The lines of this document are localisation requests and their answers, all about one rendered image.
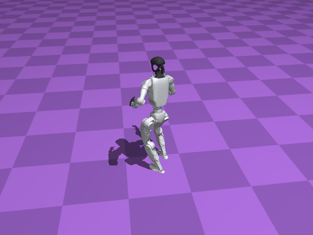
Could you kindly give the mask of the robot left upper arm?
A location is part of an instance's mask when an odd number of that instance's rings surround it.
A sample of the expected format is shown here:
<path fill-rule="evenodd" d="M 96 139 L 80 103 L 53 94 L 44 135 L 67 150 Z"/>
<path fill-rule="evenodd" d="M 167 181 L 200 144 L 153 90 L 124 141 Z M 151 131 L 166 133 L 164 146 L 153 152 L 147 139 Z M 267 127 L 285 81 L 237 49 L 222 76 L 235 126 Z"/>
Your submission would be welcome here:
<path fill-rule="evenodd" d="M 151 87 L 151 85 L 152 85 L 151 79 L 147 79 L 141 83 L 141 90 L 139 93 L 139 100 L 138 100 L 137 104 L 142 106 L 145 103 L 144 98 L 147 94 L 148 88 Z"/>

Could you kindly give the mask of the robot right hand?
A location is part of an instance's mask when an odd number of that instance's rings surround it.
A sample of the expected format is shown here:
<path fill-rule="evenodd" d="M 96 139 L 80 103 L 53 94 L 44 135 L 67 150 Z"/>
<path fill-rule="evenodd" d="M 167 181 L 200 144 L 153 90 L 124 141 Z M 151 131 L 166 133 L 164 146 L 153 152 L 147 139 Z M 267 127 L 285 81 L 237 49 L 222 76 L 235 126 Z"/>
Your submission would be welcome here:
<path fill-rule="evenodd" d="M 160 68 L 161 68 L 161 73 L 165 73 L 165 69 L 164 69 L 164 65 L 160 65 Z"/>

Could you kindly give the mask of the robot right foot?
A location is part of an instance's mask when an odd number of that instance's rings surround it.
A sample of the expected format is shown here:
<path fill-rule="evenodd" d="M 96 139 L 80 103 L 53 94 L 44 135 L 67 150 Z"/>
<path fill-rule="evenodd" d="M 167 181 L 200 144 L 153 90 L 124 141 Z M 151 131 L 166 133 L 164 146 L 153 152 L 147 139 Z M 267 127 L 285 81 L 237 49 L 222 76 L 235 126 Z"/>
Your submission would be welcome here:
<path fill-rule="evenodd" d="M 161 155 L 164 159 L 168 159 L 168 156 L 167 156 L 167 155 L 164 154 L 165 156 L 163 156 L 161 150 L 157 150 L 157 152 L 158 152 L 158 154 Z"/>

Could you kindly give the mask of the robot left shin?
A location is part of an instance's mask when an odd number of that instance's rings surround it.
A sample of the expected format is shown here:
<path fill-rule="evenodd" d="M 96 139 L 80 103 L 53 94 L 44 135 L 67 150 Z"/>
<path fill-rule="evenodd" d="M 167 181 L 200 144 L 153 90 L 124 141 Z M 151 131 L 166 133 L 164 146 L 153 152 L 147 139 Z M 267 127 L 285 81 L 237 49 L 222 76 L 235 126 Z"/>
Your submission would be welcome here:
<path fill-rule="evenodd" d="M 154 162 L 157 169 L 159 171 L 161 171 L 162 166 L 159 162 L 159 156 L 158 156 L 157 150 L 156 149 L 152 150 L 152 148 L 148 144 L 145 145 L 145 150 L 146 150 L 146 153 L 148 154 L 149 158 L 151 159 L 151 161 Z"/>

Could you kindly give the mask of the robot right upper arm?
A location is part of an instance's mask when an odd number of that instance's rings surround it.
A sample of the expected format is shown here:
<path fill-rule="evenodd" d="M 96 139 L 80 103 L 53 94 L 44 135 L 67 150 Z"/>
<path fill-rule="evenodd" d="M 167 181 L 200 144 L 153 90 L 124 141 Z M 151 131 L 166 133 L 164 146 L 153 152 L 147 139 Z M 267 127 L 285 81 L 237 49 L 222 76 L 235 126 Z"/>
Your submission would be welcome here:
<path fill-rule="evenodd" d="M 174 85 L 174 78 L 167 75 L 169 78 L 169 95 L 173 95 L 176 93 L 175 91 L 175 85 Z"/>

